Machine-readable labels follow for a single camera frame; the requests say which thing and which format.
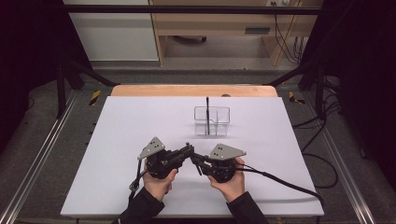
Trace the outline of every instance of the clear pen holder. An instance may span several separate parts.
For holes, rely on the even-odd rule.
[[[194,108],[196,135],[227,135],[230,108],[221,106],[196,106]]]

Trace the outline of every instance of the black horizontal bar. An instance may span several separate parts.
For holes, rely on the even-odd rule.
[[[334,13],[321,7],[224,7],[224,6],[115,6],[115,5],[44,5],[47,9],[63,9],[71,13],[176,13],[176,14],[268,14],[320,15]]]

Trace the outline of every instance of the gray triangular mounting plate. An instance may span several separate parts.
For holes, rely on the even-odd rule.
[[[216,161],[225,161],[245,155],[247,155],[246,151],[218,143],[210,152],[209,158]]]
[[[149,157],[163,149],[165,149],[165,145],[161,142],[161,140],[158,137],[155,136],[151,139],[148,145],[145,148],[143,148],[142,153],[140,153],[137,159],[141,161],[146,157]]]

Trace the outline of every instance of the black and yellow tape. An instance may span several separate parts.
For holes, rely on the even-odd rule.
[[[289,101],[300,105],[305,105],[305,100],[297,100],[294,98],[294,93],[292,91],[289,91]]]
[[[95,105],[97,99],[99,98],[100,91],[95,91],[92,95],[92,98],[90,100],[90,105]]]

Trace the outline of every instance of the black pen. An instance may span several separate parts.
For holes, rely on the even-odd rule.
[[[209,97],[206,96],[206,123],[207,123],[207,134],[210,135],[209,131]]]

